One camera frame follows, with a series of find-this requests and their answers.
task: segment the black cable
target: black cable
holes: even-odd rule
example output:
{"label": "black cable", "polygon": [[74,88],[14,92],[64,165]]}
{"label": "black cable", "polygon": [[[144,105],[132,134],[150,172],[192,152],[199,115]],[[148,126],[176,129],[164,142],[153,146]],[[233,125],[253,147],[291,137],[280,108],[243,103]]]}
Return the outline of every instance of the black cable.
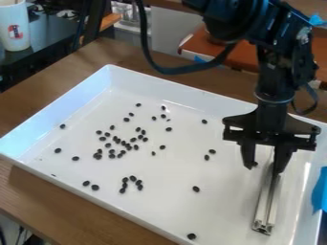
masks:
{"label": "black cable", "polygon": [[308,83],[304,84],[304,87],[307,90],[308,94],[314,100],[314,104],[307,109],[300,110],[300,109],[297,109],[297,107],[295,105],[295,100],[292,100],[292,102],[291,102],[292,108],[296,112],[296,114],[298,114],[300,116],[307,115],[307,114],[313,112],[314,110],[316,110],[316,107],[317,107],[318,101],[319,101],[319,97],[318,97],[316,91]]}
{"label": "black cable", "polygon": [[237,43],[229,44],[225,50],[219,54],[217,57],[215,57],[212,61],[206,62],[206,63],[197,63],[192,65],[186,65],[182,67],[162,67],[158,65],[152,58],[149,46],[147,43],[147,18],[146,13],[144,9],[144,5],[142,0],[135,0],[136,4],[139,8],[139,14],[140,14],[140,26],[141,26],[141,43],[142,43],[142,49],[143,53],[145,55],[145,58],[150,63],[150,65],[158,72],[165,74],[165,75],[179,75],[179,74],[186,74],[186,73],[193,73],[193,72],[200,72],[204,71],[206,69],[210,69],[213,67],[216,67],[220,64],[222,64],[229,53],[235,48]]}
{"label": "black cable", "polygon": [[91,0],[83,0],[76,34],[74,36],[74,40],[73,40],[73,44],[72,44],[72,52],[76,51],[79,47],[79,39],[80,39],[81,33],[84,30],[85,18],[86,18],[88,10],[90,9],[91,2],[92,2]]}

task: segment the cup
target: cup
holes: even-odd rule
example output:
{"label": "cup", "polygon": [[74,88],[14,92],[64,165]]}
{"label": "cup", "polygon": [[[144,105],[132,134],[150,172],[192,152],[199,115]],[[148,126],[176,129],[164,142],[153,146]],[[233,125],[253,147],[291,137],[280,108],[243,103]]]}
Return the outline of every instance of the cup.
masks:
{"label": "cup", "polygon": [[25,0],[0,0],[0,40],[8,51],[21,51],[31,46]]}

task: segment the white tray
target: white tray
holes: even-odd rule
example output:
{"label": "white tray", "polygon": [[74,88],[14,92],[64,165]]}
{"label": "white tray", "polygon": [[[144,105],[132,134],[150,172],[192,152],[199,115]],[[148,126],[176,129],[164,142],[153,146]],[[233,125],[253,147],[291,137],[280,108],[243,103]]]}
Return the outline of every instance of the white tray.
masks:
{"label": "white tray", "polygon": [[[160,117],[162,105],[170,122]],[[323,129],[318,149],[298,151],[289,163],[276,227],[266,236],[254,232],[251,222],[272,149],[259,146],[259,167],[249,171],[243,167],[239,146],[222,141],[222,118],[253,108],[254,104],[108,65],[7,134],[0,153],[18,167],[181,244],[316,244],[321,212],[312,214],[310,198],[324,161],[326,124],[303,119]],[[129,112],[135,117],[124,122]],[[138,143],[140,150],[121,159],[110,160],[106,153],[101,160],[93,158],[98,148],[105,150],[97,130],[130,139],[138,126],[149,138]],[[172,132],[165,131],[169,126]],[[166,149],[159,150],[160,145]],[[54,153],[57,147],[62,148],[59,154]],[[217,153],[205,161],[211,148]],[[80,160],[72,161],[73,156]],[[144,189],[138,191],[129,182],[127,192],[120,194],[121,179],[130,175],[142,179]],[[100,189],[83,187],[86,180]],[[193,186],[201,191],[195,193]],[[190,233],[197,238],[189,240]]]}

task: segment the wooden table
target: wooden table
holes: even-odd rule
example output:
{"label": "wooden table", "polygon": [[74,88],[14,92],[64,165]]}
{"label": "wooden table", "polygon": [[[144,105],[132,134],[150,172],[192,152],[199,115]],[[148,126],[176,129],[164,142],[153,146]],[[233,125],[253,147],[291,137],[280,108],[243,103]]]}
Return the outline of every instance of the wooden table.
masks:
{"label": "wooden table", "polygon": [[[189,62],[173,56],[154,55],[162,64],[170,66]],[[254,101],[254,75],[211,69],[179,77],[161,76],[148,66],[141,49],[99,39],[0,95],[1,136],[108,63]],[[308,101],[308,97],[301,95],[301,103]],[[312,118],[327,120],[326,106],[326,97],[322,96],[322,103]],[[53,244],[174,244],[4,161],[0,161],[0,212]]]}

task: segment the red label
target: red label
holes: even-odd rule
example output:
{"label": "red label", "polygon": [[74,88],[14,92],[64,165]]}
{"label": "red label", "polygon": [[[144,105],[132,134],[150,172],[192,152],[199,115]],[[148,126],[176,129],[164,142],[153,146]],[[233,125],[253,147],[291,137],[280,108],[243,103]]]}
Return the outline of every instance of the red label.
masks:
{"label": "red label", "polygon": [[21,39],[23,38],[23,33],[19,32],[18,25],[10,25],[8,26],[8,33],[11,39]]}

